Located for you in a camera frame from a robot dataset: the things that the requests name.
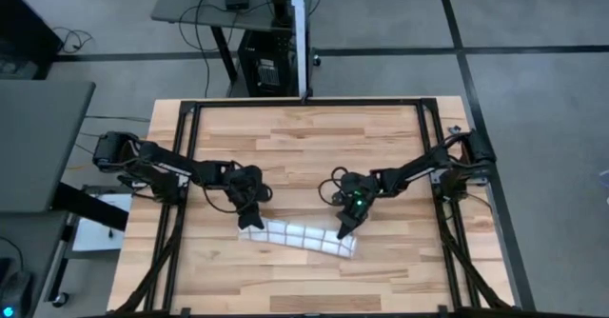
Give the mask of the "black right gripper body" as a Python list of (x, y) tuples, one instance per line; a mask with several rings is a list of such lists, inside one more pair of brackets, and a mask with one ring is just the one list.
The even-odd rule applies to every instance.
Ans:
[(332, 203), (342, 207), (346, 214), (367, 214), (380, 192), (374, 176), (349, 172), (342, 176)]

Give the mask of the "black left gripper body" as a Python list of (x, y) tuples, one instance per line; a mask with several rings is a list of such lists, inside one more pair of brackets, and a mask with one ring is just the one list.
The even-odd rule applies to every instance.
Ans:
[(246, 209), (272, 199), (272, 189), (263, 182), (263, 173), (257, 166), (230, 170), (225, 183), (225, 194), (236, 209)]

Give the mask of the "white towel with red checks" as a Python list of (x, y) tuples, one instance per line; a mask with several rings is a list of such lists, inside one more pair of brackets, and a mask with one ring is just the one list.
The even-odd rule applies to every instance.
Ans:
[(317, 251), (351, 259), (355, 256), (358, 240), (353, 235), (338, 239), (338, 231), (296, 225), (282, 220), (262, 219), (264, 227), (248, 227), (238, 232), (241, 240), (269, 243), (291, 248)]

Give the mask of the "black computer tower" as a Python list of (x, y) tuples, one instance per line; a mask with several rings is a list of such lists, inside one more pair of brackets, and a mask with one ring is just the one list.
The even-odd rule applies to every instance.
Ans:
[(250, 97), (299, 95), (295, 47), (288, 32), (247, 30), (238, 56)]

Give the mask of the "black desk leg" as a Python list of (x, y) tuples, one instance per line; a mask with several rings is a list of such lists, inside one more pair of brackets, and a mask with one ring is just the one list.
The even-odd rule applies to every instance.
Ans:
[(224, 32), (220, 27), (216, 26), (211, 26), (210, 29), (212, 36), (216, 42), (218, 52), (224, 63), (230, 84), (233, 84), (237, 80), (238, 73), (232, 61), (231, 53), (228, 48), (228, 42), (225, 38)]

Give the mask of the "white flat board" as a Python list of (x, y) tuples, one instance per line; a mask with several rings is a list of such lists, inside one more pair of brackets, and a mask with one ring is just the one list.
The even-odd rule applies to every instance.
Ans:
[[(95, 198), (126, 212), (130, 211), (132, 204), (132, 197), (127, 193), (95, 195)], [(124, 236), (125, 233), (121, 230), (111, 229), (87, 218), (80, 218), (72, 250), (82, 252), (120, 250)]]

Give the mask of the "black slanted bar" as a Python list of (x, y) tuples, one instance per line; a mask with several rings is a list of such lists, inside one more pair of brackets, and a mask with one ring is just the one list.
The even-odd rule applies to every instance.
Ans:
[(53, 195), (50, 207), (64, 210), (89, 219), (111, 229), (124, 231), (128, 212), (92, 197), (82, 190), (60, 183)]

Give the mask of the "dark desk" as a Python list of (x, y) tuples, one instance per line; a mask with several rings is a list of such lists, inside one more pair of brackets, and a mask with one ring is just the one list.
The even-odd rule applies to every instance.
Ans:
[[(305, 0), (305, 3), (308, 7), (311, 0)], [(249, 8), (246, 10), (228, 10), (225, 0), (158, 0), (151, 19), (240, 30), (291, 30), (294, 27), (294, 10), (290, 0), (287, 0), (286, 7), (290, 18), (287, 27), (275, 23), (271, 0), (249, 0)]]

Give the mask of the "large grey side table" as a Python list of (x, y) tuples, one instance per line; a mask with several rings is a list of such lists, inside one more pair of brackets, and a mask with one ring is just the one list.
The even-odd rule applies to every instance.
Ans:
[(95, 88), (0, 80), (0, 213), (50, 208)]

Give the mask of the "black rounded device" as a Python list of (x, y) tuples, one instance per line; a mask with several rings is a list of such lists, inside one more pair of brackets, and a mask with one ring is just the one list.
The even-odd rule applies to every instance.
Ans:
[(19, 270), (0, 287), (0, 318), (27, 318), (32, 299), (32, 273)]

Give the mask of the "black cabinet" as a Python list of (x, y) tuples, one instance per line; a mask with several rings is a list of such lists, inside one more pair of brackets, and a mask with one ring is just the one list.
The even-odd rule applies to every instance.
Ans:
[(46, 79), (61, 47), (24, 0), (0, 0), (0, 80)]

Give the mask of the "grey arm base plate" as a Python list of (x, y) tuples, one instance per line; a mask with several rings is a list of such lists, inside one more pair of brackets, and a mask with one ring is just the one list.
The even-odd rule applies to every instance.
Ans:
[[(442, 174), (445, 169), (438, 169), (430, 173), (430, 181), (432, 184), (439, 184), (441, 181)], [(468, 186), (484, 187), (489, 183), (487, 177), (470, 177), (467, 179), (466, 184)]]

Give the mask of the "black aluminium table frame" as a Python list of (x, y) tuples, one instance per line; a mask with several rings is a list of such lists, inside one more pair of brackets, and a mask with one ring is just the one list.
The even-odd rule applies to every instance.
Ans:
[[(198, 112), (155, 103), (147, 138), (196, 160), (256, 165), (273, 189), (262, 215), (289, 225), (336, 229), (330, 175), (399, 167), (451, 126), (467, 127), (462, 101), (434, 109), (393, 100), (210, 100)], [(350, 259), (244, 240), (221, 192), (191, 188), (178, 255), (172, 313), (429, 312), (450, 306), (430, 182), (377, 202), (357, 230)]]

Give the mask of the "white vertical post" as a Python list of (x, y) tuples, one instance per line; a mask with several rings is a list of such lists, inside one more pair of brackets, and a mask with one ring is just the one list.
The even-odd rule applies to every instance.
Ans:
[(301, 99), (305, 99), (308, 91), (308, 46), (306, 42), (307, 8), (305, 0), (290, 0), (294, 10), (294, 33), (296, 42), (298, 92)]

